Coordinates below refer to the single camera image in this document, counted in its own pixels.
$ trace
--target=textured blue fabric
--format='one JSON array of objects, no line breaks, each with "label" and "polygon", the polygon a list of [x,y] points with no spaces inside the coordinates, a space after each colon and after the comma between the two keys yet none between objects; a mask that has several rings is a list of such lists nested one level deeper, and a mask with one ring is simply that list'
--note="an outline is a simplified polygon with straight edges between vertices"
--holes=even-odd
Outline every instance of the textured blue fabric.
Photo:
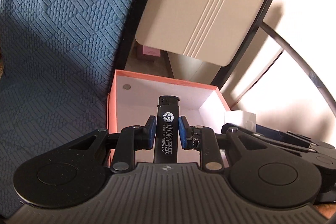
[{"label": "textured blue fabric", "polygon": [[12,184],[21,163],[106,127],[113,60],[131,3],[0,0],[0,214],[21,205]]}]

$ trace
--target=silver rivet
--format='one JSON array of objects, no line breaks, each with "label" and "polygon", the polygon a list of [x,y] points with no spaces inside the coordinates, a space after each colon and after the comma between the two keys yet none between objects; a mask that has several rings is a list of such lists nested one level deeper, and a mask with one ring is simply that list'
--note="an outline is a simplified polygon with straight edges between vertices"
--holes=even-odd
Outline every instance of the silver rivet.
[{"label": "silver rivet", "polygon": [[131,85],[130,84],[123,85],[123,90],[130,90],[130,89],[131,89]]},{"label": "silver rivet", "polygon": [[235,133],[235,132],[238,131],[238,128],[237,128],[237,127],[229,127],[229,131],[230,131],[231,133]]},{"label": "silver rivet", "polygon": [[112,167],[114,170],[117,170],[117,171],[125,171],[129,168],[129,165],[124,161],[120,161],[120,162],[116,162]]},{"label": "silver rivet", "polygon": [[222,169],[222,165],[218,162],[208,162],[206,165],[205,165],[206,169],[208,170],[211,170],[211,171],[217,171],[217,170],[220,170]]}]

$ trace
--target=black lighter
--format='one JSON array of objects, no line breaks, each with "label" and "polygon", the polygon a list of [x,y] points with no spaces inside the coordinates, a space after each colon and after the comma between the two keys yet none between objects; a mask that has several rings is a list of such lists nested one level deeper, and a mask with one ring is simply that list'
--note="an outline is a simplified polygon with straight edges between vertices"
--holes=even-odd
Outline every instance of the black lighter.
[{"label": "black lighter", "polygon": [[155,163],[176,163],[179,138],[179,101],[176,96],[160,96],[157,106]]}]

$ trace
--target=skin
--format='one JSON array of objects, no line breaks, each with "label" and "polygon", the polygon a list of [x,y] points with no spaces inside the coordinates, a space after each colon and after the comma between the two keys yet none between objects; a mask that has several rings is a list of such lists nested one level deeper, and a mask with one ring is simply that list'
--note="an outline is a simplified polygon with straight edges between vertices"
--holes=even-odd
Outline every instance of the skin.
[{"label": "skin", "polygon": [[320,214],[329,219],[336,212],[336,203],[316,205],[315,208]]}]

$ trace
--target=orange box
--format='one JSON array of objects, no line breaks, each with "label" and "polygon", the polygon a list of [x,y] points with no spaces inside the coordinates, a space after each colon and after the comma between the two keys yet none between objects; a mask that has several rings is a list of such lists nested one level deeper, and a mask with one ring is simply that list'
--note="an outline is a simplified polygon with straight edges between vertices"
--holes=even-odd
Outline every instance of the orange box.
[{"label": "orange box", "polygon": [[[230,108],[218,87],[189,81],[116,70],[107,106],[107,128],[110,133],[124,127],[145,125],[150,115],[157,115],[159,97],[173,95],[180,98],[179,115],[191,126],[211,127],[220,133],[224,114]],[[136,152],[136,162],[152,162],[154,149]],[[179,143],[178,162],[198,162],[199,152],[185,151]]]}]

